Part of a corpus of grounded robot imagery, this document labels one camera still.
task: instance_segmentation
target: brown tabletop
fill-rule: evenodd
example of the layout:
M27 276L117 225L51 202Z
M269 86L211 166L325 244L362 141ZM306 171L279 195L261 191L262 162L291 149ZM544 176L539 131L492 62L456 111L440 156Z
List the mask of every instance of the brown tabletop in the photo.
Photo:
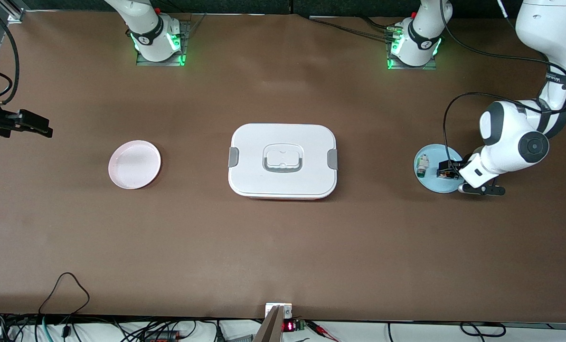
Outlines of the brown tabletop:
M502 20L452 29L537 57ZM0 312L35 312L72 271L91 293L86 314L251 318L288 301L313 319L566 322L566 128L539 165L500 177L504 197L432 193L412 169L422 146L442 142L455 95L529 99L543 65L448 39L437 71L387 70L382 43L295 15L208 16L185 67L135 66L116 13L28 13L11 31L21 78L6 108L48 117L55 133L0 138ZM12 61L5 40L0 71L12 75ZM461 154L482 144L490 102L452 108ZM230 189L233 132L265 122L333 131L333 194L266 201ZM107 163L135 139L159 147L163 169L122 190ZM66 279L46 311L83 300Z

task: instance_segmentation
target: white container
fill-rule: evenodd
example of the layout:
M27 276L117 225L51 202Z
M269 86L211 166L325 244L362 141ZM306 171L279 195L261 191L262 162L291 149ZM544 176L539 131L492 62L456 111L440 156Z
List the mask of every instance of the white container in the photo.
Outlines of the white container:
M257 199L315 200L336 187L333 133L320 125L248 123L233 134L228 183Z

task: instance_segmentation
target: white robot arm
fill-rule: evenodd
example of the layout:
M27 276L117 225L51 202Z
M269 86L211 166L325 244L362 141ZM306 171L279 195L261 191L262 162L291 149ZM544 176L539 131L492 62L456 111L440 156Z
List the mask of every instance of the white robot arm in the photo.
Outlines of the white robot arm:
M150 0L105 0L121 15L135 43L135 48L148 61L163 61L180 50L175 37L179 20L165 13L157 14Z
M421 0L415 18L405 18L395 25L402 28L402 33L395 37L398 43L391 48L391 54L403 63L420 67L431 60L445 28L439 1ZM452 17L452 4L448 0L443 1L443 15L448 22Z
M494 102L481 115L479 132L485 145L459 169L467 182L459 187L461 192L494 194L483 185L543 160L549 151L548 139L566 124L566 0L524 0L516 32L522 43L561 69L548 67L537 99L518 101L524 106Z

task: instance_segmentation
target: metal bracket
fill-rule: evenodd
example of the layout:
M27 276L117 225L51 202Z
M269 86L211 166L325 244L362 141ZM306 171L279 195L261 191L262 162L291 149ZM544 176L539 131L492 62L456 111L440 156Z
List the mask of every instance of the metal bracket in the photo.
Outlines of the metal bracket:
M21 1L12 0L0 0L0 6L8 13L8 22L11 24L19 24L23 20L23 15L25 15L25 4L21 2L18 6L17 3Z
M287 303L266 303L266 318L255 334L254 342L281 342L284 317L292 315L292 305Z
M292 303L266 303L264 307L264 317L268 316L268 312L270 312L274 306L283 306L283 318L286 320L292 318Z
M399 57L391 53L393 43L387 43L387 68L388 69L418 69L418 70L435 70L437 65L435 65L435 56L431 56L431 59L422 66L410 66L403 63Z

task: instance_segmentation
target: green led light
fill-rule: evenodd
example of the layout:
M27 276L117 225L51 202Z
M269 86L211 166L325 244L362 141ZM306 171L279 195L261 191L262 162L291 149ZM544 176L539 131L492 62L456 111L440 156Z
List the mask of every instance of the green led light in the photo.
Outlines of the green led light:
M437 41L437 44L435 45L435 50L433 50L433 57L437 54L437 49L439 48L440 44L441 44L441 38Z
M135 46L135 49L139 51L140 48L137 47L137 43L135 42L135 39L133 38L133 35L130 35L130 37L131 37L131 40L133 41L133 46Z
M167 40L170 42L173 50L179 50L179 37L177 37L177 35L170 35L167 33Z

